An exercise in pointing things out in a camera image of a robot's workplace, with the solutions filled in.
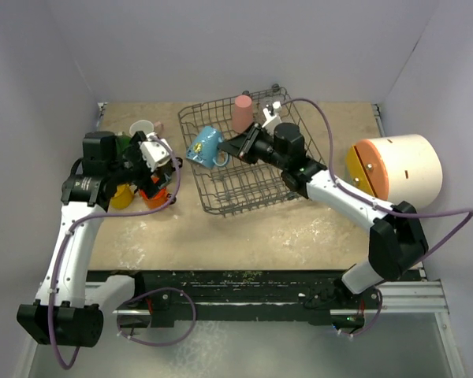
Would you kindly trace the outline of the orange mug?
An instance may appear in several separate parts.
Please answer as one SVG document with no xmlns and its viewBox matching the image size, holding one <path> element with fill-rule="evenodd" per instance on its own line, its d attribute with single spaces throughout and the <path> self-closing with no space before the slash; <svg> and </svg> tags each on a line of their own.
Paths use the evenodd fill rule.
<svg viewBox="0 0 473 378">
<path fill-rule="evenodd" d="M 152 197 L 147 197 L 144 191 L 138 190 L 140 197 L 143 199 L 143 202 L 148 209 L 157 209 L 158 207 L 166 204 L 171 198 L 172 195 L 164 187 L 157 192 L 156 195 Z"/>
</svg>

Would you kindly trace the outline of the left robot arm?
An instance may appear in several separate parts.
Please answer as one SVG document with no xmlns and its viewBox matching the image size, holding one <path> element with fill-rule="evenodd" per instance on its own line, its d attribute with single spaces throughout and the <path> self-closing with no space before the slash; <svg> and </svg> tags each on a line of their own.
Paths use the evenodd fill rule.
<svg viewBox="0 0 473 378">
<path fill-rule="evenodd" d="M 155 196 L 179 173 L 181 163 L 165 139 L 136 132 L 123 143 L 113 132 L 89 132 L 83 154 L 61 186 L 61 223 L 47 273 L 31 304 L 21 304 L 17 322 L 39 344 L 93 347 L 104 317 L 124 303 L 146 301 L 146 289 L 128 273 L 109 278 L 93 295 L 86 278 L 96 236 L 120 185 Z"/>
</svg>

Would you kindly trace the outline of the pink tumbler cup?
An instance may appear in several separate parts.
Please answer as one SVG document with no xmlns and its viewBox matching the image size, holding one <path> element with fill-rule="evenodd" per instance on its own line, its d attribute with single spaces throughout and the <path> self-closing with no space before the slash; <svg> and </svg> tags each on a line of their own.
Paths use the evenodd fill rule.
<svg viewBox="0 0 473 378">
<path fill-rule="evenodd" d="M 252 99 L 248 95 L 242 94 L 235 98 L 232 111 L 232 126 L 235 132 L 241 134 L 253 123 L 252 106 Z"/>
</svg>

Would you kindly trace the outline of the white cat mug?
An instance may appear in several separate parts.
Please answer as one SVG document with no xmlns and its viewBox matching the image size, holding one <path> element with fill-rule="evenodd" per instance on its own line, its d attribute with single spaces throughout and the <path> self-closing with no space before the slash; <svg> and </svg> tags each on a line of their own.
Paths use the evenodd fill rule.
<svg viewBox="0 0 473 378">
<path fill-rule="evenodd" d="M 116 134 L 116 149 L 119 155 L 122 155 L 130 143 L 131 137 L 124 133 Z"/>
</svg>

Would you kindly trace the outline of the blue mug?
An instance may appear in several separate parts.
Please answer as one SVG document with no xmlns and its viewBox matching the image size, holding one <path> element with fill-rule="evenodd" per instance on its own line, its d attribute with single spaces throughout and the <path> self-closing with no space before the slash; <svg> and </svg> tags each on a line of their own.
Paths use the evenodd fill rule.
<svg viewBox="0 0 473 378">
<path fill-rule="evenodd" d="M 191 163 L 206 169 L 225 167 L 229 163 L 230 156 L 218 148 L 218 144 L 224 141 L 219 130 L 205 126 L 187 149 L 186 158 Z"/>
</svg>

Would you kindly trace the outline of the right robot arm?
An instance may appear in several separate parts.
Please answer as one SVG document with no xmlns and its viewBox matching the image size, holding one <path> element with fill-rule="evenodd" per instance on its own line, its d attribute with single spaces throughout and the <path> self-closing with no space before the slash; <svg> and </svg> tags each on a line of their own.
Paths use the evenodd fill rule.
<svg viewBox="0 0 473 378">
<path fill-rule="evenodd" d="M 354 187 L 343 190 L 342 180 L 307 154 L 296 124 L 281 123 L 273 135 L 251 126 L 244 134 L 220 142 L 218 148 L 248 164 L 272 165 L 290 191 L 328 205 L 368 233 L 367 259 L 344 272 L 334 291 L 336 302 L 344 308 L 360 302 L 369 287 L 400 278 L 429 250 L 410 203 L 395 206 Z"/>
</svg>

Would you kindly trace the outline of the pink mug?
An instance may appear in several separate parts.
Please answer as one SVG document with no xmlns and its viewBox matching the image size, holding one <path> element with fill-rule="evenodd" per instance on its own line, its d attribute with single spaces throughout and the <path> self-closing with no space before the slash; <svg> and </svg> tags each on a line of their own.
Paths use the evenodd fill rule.
<svg viewBox="0 0 473 378">
<path fill-rule="evenodd" d="M 136 132 L 143 132 L 145 135 L 155 133 L 160 135 L 164 130 L 164 125 L 160 121 L 152 122 L 150 120 L 138 120 L 130 125 L 129 134 L 134 135 Z"/>
</svg>

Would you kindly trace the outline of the yellow mug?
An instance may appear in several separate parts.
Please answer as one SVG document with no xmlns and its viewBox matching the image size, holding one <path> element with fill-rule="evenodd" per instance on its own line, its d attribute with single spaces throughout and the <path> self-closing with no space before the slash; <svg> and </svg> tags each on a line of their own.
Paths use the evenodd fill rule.
<svg viewBox="0 0 473 378">
<path fill-rule="evenodd" d="M 114 196 L 110 200 L 110 206 L 114 209 L 126 209 L 134 199 L 134 193 L 129 184 L 117 186 Z"/>
</svg>

